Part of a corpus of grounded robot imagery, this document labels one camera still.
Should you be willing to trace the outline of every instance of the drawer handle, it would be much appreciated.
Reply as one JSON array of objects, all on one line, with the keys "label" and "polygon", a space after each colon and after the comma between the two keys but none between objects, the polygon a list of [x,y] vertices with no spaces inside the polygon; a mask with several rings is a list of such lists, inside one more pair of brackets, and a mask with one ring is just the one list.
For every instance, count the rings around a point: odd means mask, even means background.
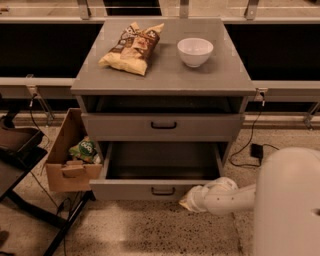
[{"label": "drawer handle", "polygon": [[154,122],[151,122],[152,129],[175,129],[176,127],[177,127],[177,122],[173,122],[172,125],[168,125],[168,126],[156,125]]},{"label": "drawer handle", "polygon": [[154,187],[151,188],[151,193],[154,196],[172,196],[176,192],[176,188],[173,187],[171,190],[159,190],[155,189]]}]

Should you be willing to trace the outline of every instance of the open drawer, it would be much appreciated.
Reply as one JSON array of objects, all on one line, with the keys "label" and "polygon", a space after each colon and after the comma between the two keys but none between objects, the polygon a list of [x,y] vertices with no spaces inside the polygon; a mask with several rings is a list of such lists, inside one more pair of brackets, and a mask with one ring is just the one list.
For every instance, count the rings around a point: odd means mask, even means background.
[{"label": "open drawer", "polygon": [[221,171],[215,143],[112,142],[90,186],[98,200],[179,200]]}]

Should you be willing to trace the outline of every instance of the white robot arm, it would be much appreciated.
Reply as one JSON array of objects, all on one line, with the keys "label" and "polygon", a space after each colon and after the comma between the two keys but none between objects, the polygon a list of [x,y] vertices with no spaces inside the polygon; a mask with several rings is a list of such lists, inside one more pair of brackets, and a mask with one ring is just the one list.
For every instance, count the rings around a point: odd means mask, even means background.
[{"label": "white robot arm", "polygon": [[226,177],[193,187],[180,204],[193,212],[210,212],[223,215],[241,210],[253,210],[256,185],[238,189],[237,184]]},{"label": "white robot arm", "polygon": [[228,178],[193,187],[180,204],[194,212],[254,209],[254,256],[319,255],[320,151],[286,148],[262,165],[255,185]]}]

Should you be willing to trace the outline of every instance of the cabinet top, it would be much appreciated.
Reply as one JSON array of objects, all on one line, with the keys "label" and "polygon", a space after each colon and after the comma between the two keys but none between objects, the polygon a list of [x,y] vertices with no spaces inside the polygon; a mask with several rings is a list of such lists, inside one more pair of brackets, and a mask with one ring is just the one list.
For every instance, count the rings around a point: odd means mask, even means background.
[{"label": "cabinet top", "polygon": [[[99,60],[131,23],[141,29],[164,23],[145,76],[102,68]],[[209,40],[214,50],[199,68],[180,59],[177,43],[187,37]],[[109,18],[106,19],[71,91],[75,95],[254,95],[250,77],[218,18]]]}]

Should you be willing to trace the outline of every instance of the snack bag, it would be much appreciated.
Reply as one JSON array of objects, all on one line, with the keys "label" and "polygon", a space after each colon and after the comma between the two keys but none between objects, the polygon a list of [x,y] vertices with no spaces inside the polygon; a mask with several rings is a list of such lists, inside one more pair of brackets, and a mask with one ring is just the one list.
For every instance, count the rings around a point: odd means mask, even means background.
[{"label": "snack bag", "polygon": [[94,162],[94,156],[96,154],[94,143],[85,136],[82,141],[80,141],[76,146],[69,149],[69,154],[72,157],[81,159],[84,162],[92,164]]},{"label": "snack bag", "polygon": [[160,40],[164,24],[140,30],[136,22],[125,29],[118,44],[99,61],[99,66],[144,76],[148,60]]}]

